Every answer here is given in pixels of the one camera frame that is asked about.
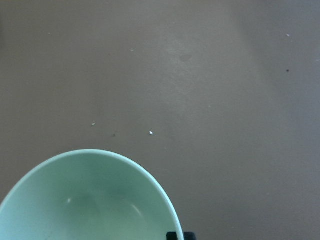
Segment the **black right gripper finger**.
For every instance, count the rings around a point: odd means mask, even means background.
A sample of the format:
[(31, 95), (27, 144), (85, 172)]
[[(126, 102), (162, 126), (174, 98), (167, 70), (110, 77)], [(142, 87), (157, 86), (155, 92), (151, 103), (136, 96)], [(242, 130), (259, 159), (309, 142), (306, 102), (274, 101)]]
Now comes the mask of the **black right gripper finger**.
[[(178, 240), (177, 232), (167, 232), (166, 233), (167, 240)], [(183, 240), (196, 240), (196, 234), (194, 232), (184, 232)]]

